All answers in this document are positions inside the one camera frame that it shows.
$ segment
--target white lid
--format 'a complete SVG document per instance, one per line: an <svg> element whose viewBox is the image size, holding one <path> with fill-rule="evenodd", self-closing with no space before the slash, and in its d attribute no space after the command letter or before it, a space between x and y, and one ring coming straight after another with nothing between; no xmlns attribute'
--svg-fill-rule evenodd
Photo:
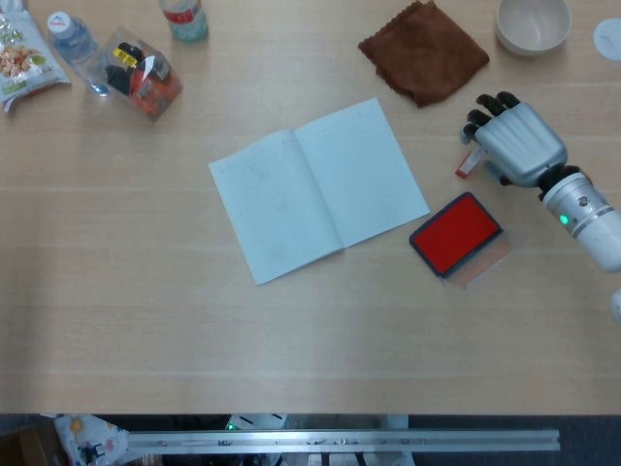
<svg viewBox="0 0 621 466"><path fill-rule="evenodd" d="M76 25L65 12L56 12L49 15L48 31L56 39L69 39L75 29Z"/></svg>
<svg viewBox="0 0 621 466"><path fill-rule="evenodd" d="M608 60L621 61L621 18L605 19L593 33L595 48Z"/></svg>

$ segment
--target white bowl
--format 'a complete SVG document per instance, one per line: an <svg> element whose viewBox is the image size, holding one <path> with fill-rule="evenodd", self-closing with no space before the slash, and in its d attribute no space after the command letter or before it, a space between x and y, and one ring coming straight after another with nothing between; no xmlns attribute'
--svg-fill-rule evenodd
<svg viewBox="0 0 621 466"><path fill-rule="evenodd" d="M533 56L560 46L572 30L566 0L501 0L496 33L507 50Z"/></svg>

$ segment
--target clear plastic box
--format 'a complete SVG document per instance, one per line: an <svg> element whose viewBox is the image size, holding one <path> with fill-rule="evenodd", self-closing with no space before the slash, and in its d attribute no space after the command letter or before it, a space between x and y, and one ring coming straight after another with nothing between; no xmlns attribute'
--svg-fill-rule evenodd
<svg viewBox="0 0 621 466"><path fill-rule="evenodd" d="M166 57L122 27L91 59L87 72L152 120L162 115L182 89Z"/></svg>

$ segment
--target yellow label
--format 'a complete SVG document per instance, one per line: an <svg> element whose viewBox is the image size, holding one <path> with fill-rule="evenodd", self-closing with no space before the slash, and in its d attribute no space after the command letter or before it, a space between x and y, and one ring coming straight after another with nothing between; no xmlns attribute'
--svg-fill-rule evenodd
<svg viewBox="0 0 621 466"><path fill-rule="evenodd" d="M114 49L113 55L122 61L123 64L131 66L132 68L136 68L136 65L138 65L138 60L136 58L121 49Z"/></svg>

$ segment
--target red ink pad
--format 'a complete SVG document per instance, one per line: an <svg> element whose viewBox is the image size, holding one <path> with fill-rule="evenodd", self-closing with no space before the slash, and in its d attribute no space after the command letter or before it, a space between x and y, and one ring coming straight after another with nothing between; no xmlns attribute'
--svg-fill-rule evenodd
<svg viewBox="0 0 621 466"><path fill-rule="evenodd" d="M436 275L445 278L502 232L473 194L466 192L414 231L409 243Z"/></svg>

